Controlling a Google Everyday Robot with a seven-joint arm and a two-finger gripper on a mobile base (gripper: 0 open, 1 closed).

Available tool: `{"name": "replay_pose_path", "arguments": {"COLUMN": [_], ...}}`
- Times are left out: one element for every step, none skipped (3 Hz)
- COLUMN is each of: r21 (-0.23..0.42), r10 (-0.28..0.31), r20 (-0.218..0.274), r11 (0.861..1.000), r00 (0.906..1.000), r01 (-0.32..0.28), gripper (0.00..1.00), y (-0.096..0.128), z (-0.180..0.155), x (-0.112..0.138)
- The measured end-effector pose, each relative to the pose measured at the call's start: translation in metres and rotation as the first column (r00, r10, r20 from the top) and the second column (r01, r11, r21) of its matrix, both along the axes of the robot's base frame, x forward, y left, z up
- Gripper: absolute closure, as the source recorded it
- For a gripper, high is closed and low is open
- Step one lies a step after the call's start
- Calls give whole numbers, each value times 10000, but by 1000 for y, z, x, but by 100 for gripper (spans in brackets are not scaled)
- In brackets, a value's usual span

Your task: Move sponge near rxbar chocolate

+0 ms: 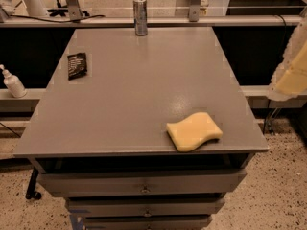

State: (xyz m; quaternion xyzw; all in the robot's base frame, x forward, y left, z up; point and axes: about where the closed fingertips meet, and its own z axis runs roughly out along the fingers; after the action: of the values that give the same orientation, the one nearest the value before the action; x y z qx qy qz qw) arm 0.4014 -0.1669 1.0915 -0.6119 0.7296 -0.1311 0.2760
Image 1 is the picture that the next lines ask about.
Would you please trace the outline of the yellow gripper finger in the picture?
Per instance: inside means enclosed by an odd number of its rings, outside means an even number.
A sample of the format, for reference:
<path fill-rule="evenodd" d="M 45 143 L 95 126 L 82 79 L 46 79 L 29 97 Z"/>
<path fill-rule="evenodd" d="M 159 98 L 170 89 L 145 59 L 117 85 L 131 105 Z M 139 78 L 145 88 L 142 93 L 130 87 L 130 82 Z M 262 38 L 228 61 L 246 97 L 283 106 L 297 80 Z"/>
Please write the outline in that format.
<path fill-rule="evenodd" d="M 307 47 L 303 47 L 278 81 L 276 89 L 283 94 L 299 94 L 307 88 Z"/>

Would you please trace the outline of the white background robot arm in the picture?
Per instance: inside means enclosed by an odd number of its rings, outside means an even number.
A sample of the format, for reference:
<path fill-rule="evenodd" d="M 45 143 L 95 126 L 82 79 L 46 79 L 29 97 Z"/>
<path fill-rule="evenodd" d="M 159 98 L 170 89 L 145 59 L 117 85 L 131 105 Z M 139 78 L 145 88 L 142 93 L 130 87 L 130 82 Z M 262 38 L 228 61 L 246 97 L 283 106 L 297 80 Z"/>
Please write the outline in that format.
<path fill-rule="evenodd" d="M 149 18 L 147 9 L 141 9 L 141 18 L 136 18 L 133 11 L 129 18 L 111 18 L 104 15 L 84 16 L 78 0 L 66 0 L 69 17 L 66 19 L 47 17 L 48 12 L 43 0 L 0 0 L 1 22 L 3 24 L 21 25 L 27 21 L 34 25 L 44 23 L 67 23 L 69 25 L 98 27 L 133 27 L 138 35 L 153 26 L 239 26 L 252 22 L 259 26 L 277 24 L 285 21 L 283 16 L 211 16 L 200 17 L 201 0 L 190 0 L 188 15 L 185 18 Z M 267 90 L 267 97 L 275 101 L 285 101 L 294 98 L 307 90 L 307 20 L 301 17 L 287 42 L 283 53 L 283 61 L 274 70 Z"/>

